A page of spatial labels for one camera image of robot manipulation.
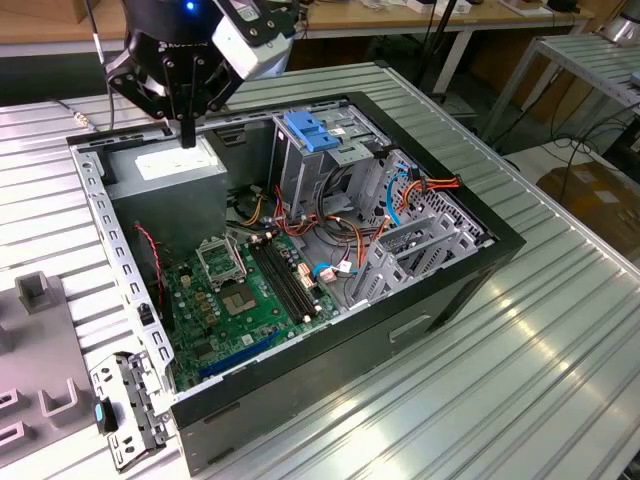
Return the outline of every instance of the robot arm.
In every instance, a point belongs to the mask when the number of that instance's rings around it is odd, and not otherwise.
[[[105,65],[107,81],[151,117],[175,120],[183,148],[195,145],[196,119],[282,59],[295,32],[261,0],[122,2],[125,50]]]

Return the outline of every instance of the aluminum table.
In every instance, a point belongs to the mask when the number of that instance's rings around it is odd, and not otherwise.
[[[587,115],[591,123],[582,127],[583,132],[593,125],[609,98],[623,107],[640,105],[640,88],[630,81],[631,74],[640,70],[640,45],[618,47],[595,33],[534,38],[491,110],[481,135],[483,140],[487,141],[494,133],[504,109],[538,54],[551,60],[551,65],[540,77],[523,109],[527,109],[542,94],[560,68],[580,77],[602,93],[600,101]]]
[[[198,478],[615,478],[640,447],[640,272],[391,69],[332,67],[246,83],[231,108],[366,92],[527,244],[428,339]],[[69,101],[98,126],[104,97]],[[147,122],[116,99],[117,125]],[[61,275],[87,367],[140,344],[53,103],[0,109],[0,288]],[[185,478],[177,442],[124,478]],[[0,478],[116,478],[87,428]]]

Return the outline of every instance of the green circuit board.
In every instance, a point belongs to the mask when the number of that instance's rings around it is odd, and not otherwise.
[[[296,264],[302,262],[288,237],[278,237],[273,244],[282,254],[287,250]],[[260,271],[249,246],[242,244],[237,249],[247,276],[243,283],[229,282],[217,291],[195,252],[186,262],[165,270],[174,317],[173,329],[167,334],[175,355],[173,376],[180,391],[200,383],[207,367],[266,342],[273,348],[339,314],[333,298],[318,286],[314,304],[321,310],[310,323],[296,324]],[[208,251],[203,257],[209,272],[221,273],[233,267],[224,248]],[[188,281],[183,275],[185,268],[191,273]],[[293,275],[299,281],[298,273]]]

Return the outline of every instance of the blue drive bay latch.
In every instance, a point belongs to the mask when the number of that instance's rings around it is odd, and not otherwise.
[[[340,145],[340,140],[329,135],[322,122],[309,112],[285,113],[284,120],[310,152],[320,152]]]

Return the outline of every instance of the motherboard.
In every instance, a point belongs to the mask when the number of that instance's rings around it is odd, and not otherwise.
[[[263,250],[279,258],[265,259]],[[274,265],[286,266],[286,271]],[[193,257],[166,269],[170,299],[165,301],[171,301],[174,319],[167,333],[178,390],[186,391],[339,315],[324,287],[309,284],[304,265],[291,240],[281,236],[262,245],[235,244],[230,238],[207,243]],[[304,292],[305,297],[292,299],[292,292]]]

